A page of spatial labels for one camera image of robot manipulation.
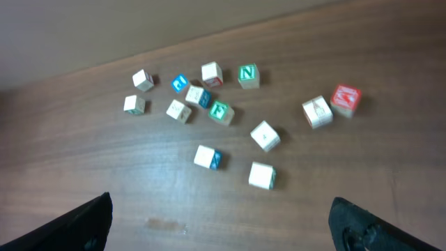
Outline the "wooden block number four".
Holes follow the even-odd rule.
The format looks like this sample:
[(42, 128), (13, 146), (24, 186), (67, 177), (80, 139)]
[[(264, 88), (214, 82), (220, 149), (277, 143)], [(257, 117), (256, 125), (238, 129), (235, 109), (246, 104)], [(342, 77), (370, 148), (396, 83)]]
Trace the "wooden block number four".
[(255, 127), (250, 135), (265, 152), (270, 151), (281, 142), (278, 133), (266, 121), (262, 121)]

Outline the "wooden block hammer picture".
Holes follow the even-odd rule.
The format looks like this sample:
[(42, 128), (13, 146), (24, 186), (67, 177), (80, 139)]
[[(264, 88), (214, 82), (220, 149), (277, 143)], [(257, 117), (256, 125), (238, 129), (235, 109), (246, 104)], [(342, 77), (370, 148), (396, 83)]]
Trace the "wooden block hammer picture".
[(219, 151), (199, 145), (194, 157), (194, 164), (211, 170), (217, 170), (221, 159), (222, 154)]

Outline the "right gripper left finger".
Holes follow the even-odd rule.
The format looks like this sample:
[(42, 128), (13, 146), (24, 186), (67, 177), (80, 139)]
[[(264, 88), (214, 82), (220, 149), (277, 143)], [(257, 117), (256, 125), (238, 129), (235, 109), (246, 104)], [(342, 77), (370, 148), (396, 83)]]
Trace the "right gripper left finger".
[(1, 251), (98, 250), (106, 246), (113, 204), (108, 192), (1, 246)]

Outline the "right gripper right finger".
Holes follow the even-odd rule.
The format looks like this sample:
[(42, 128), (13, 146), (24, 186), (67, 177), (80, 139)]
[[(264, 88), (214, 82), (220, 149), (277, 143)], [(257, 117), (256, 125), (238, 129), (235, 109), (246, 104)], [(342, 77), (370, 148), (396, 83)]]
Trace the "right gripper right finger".
[(336, 251), (440, 251), (342, 197), (334, 198), (328, 224)]

